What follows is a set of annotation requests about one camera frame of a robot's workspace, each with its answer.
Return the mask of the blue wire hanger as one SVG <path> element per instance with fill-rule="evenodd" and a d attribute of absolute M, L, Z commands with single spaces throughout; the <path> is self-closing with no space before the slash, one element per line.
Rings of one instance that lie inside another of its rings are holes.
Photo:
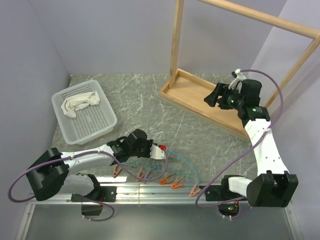
<path fill-rule="evenodd" d="M 167 177 L 169 174 L 172 176 L 176 176 L 176 178 L 183 178 L 187 181 L 191 182 L 200 182 L 201 178 L 196 170 L 196 168 L 183 156 L 180 154 L 172 151 L 172 150 L 167 150 L 168 156 L 173 157 L 173 160 L 179 159 L 177 165 L 174 166 L 174 162 L 170 162 L 168 164 L 168 167 L 165 170 L 165 163 L 157 163 L 152 159 L 148 160 L 141 160 L 140 158 L 133 159 L 130 158 L 126 163 L 123 165 L 125 167 L 131 167 L 133 169 L 142 169 L 142 170 L 150 170 L 151 173 L 157 172 L 160 175 L 164 172 L 163 176 Z"/>

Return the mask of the white underwear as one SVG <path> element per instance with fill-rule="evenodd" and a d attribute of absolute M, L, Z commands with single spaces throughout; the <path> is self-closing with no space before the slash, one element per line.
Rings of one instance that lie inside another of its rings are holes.
<path fill-rule="evenodd" d="M 76 94 L 67 97 L 62 105 L 61 109 L 65 116 L 75 119 L 76 111 L 83 110 L 88 106 L 96 106 L 100 104 L 100 97 L 97 91 L 91 91 L 81 94 Z"/>

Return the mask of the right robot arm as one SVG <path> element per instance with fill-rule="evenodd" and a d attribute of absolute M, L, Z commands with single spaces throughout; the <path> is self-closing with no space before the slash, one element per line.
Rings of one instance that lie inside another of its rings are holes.
<path fill-rule="evenodd" d="M 260 105 L 262 84 L 253 79 L 241 81 L 241 89 L 218 83 L 204 101 L 222 110 L 237 110 L 237 116 L 254 147 L 257 176 L 226 175 L 221 180 L 220 194 L 226 200 L 236 195 L 245 197 L 253 207 L 286 207 L 297 186 L 298 177 L 289 173 L 282 161 L 271 130 L 271 118 Z"/>

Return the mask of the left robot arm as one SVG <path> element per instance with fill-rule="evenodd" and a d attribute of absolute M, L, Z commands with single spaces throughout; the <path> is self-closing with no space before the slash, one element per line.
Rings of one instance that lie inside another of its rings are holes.
<path fill-rule="evenodd" d="M 30 167 L 26 176 L 37 201 L 52 198 L 61 189 L 74 190 L 89 201 L 96 201 L 101 188 L 93 175 L 79 176 L 79 172 L 126 162 L 130 157 L 162 160 L 165 154 L 159 145 L 136 129 L 128 136 L 119 137 L 100 147 L 60 152 L 56 147 L 45 151 Z"/>

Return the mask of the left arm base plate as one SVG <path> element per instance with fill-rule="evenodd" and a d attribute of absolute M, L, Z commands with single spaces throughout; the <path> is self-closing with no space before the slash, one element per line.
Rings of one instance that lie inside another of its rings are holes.
<path fill-rule="evenodd" d="M 116 201 L 116 186 L 98 186 L 88 194 L 73 193 L 71 202 L 103 202 L 113 203 Z"/>

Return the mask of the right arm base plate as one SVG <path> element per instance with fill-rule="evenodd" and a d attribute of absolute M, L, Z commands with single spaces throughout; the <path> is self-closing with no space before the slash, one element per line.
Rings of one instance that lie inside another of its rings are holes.
<path fill-rule="evenodd" d="M 211 185 L 204 194 L 207 202 L 222 202 L 242 197 L 240 194 L 231 192 L 220 184 Z"/>

